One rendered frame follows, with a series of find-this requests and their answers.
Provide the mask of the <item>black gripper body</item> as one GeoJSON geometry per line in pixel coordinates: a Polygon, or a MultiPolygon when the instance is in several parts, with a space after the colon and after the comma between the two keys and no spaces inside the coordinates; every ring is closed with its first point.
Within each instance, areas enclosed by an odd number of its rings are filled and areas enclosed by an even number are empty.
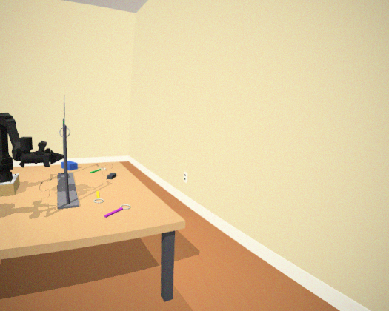
{"type": "MultiPolygon", "coordinates": [[[[36,151],[37,152],[37,151],[36,151]]],[[[50,148],[44,151],[44,155],[36,154],[33,152],[33,163],[43,163],[45,167],[50,166],[50,148]]]]}

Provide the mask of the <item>grey wire course on two posts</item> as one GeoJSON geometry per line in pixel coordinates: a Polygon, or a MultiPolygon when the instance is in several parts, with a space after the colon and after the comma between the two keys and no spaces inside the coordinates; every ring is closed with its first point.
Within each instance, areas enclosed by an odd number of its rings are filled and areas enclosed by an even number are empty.
{"type": "Polygon", "coordinates": [[[58,199],[57,205],[59,209],[79,207],[79,200],[77,197],[75,181],[73,172],[67,171],[67,125],[63,118],[63,155],[64,155],[64,173],[58,173],[58,199]]]}

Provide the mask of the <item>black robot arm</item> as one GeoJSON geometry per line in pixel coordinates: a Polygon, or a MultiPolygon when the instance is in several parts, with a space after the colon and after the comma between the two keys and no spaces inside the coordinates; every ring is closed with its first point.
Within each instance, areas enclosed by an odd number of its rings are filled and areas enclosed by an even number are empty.
{"type": "MultiPolygon", "coordinates": [[[[39,142],[36,154],[44,155],[46,146],[46,141],[39,142]]],[[[0,183],[12,181],[13,159],[14,161],[21,161],[19,165],[22,168],[24,168],[25,164],[33,163],[32,149],[32,136],[19,138],[13,116],[9,113],[0,113],[0,183]],[[10,157],[8,150],[8,135],[13,145],[13,157],[10,157]]]]}

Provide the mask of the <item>blue block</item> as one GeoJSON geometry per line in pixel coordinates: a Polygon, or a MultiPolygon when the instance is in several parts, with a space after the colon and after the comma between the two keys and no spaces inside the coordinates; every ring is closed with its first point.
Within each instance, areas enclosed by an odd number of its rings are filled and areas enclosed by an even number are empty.
{"type": "MultiPolygon", "coordinates": [[[[64,162],[61,162],[61,168],[64,168],[64,162]]],[[[77,170],[78,165],[77,162],[67,161],[67,170],[77,170]]]]}

